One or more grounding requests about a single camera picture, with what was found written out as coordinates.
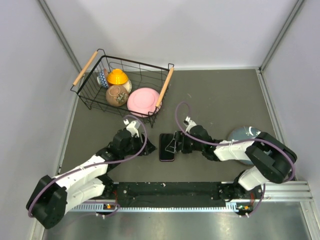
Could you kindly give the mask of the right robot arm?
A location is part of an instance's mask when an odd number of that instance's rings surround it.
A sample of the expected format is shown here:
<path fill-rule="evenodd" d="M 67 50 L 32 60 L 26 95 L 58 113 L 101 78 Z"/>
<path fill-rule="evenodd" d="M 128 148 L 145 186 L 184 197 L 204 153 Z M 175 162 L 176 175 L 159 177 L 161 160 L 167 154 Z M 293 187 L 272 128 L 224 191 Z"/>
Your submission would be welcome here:
<path fill-rule="evenodd" d="M 245 198 L 260 185 L 282 184 L 295 176 L 297 155 L 266 132 L 260 132 L 248 141 L 218 140 L 195 124 L 188 125 L 184 131 L 160 134 L 159 146 L 159 159 L 163 162 L 172 161 L 177 152 L 189 154 L 194 151 L 214 162 L 250 162 L 253 166 L 242 171 L 233 183 L 220 186 L 220 198 L 227 201 Z"/>

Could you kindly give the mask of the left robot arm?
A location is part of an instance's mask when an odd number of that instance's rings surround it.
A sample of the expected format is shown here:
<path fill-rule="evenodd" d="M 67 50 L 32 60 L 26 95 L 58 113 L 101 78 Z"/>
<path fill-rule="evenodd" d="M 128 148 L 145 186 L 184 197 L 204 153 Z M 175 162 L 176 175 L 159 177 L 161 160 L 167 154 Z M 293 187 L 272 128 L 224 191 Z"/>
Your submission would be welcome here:
<path fill-rule="evenodd" d="M 53 228 L 74 207 L 113 194 L 108 167 L 114 168 L 131 157 L 147 156 L 155 150 L 145 133 L 119 130 L 106 147 L 83 164 L 55 177 L 43 176 L 26 204 L 29 216 L 45 229 Z"/>

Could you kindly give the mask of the pink phone black screen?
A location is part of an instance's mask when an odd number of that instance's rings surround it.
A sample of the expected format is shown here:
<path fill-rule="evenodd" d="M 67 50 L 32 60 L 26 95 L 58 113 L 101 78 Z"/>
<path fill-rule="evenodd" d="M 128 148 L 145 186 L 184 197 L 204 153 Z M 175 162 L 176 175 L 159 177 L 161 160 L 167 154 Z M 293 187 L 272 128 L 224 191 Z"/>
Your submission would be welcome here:
<path fill-rule="evenodd" d="M 175 153 L 165 151 L 165 147 L 172 141 L 172 133 L 161 133 L 159 135 L 159 160 L 161 162 L 172 162 L 175 159 Z"/>

